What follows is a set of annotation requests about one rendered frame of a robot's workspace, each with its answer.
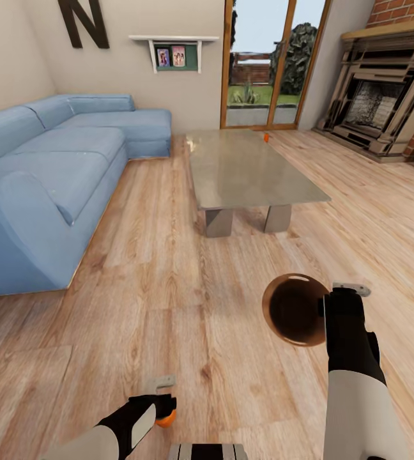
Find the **trash can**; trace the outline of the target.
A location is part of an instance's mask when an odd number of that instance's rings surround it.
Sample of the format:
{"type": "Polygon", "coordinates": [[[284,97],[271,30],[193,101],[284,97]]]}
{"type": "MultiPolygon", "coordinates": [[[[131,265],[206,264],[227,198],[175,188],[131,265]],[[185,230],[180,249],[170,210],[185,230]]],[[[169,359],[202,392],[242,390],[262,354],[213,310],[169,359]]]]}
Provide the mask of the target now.
{"type": "Polygon", "coordinates": [[[265,289],[264,318],[271,330],[287,343],[309,348],[326,342],[325,317],[318,314],[318,299],[330,291],[317,279],[302,273],[279,275],[265,289]],[[305,277],[290,279],[291,276],[305,277]]]}

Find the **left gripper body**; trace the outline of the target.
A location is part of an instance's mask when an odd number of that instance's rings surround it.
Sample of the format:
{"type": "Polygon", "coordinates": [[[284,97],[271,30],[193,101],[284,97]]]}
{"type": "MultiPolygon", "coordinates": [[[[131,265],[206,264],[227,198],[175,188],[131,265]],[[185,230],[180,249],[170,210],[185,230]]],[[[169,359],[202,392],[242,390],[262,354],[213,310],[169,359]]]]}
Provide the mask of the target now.
{"type": "MultiPolygon", "coordinates": [[[[172,414],[171,394],[151,395],[157,404],[157,418],[170,417],[172,414]]],[[[155,420],[156,420],[155,419],[155,420]]]]}

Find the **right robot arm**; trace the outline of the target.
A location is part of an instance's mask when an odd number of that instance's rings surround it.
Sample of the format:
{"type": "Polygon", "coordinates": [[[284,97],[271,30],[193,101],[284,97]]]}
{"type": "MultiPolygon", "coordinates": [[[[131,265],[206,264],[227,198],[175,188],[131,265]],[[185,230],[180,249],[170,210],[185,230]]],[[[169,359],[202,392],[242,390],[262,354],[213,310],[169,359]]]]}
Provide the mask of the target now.
{"type": "Polygon", "coordinates": [[[363,284],[333,283],[325,317],[328,401],[323,460],[412,460],[395,415],[375,332],[366,332],[363,284]]]}

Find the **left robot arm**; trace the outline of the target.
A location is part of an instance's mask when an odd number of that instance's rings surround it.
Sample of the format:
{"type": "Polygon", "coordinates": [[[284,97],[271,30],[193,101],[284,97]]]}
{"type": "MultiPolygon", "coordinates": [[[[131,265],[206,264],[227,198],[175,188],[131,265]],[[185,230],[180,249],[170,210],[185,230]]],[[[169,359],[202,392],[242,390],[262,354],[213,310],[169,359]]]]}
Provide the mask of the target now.
{"type": "Polygon", "coordinates": [[[158,395],[158,389],[176,384],[172,375],[150,378],[146,394],[130,396],[129,402],[93,428],[35,460],[125,460],[157,418],[170,417],[176,410],[177,398],[158,395]]]}

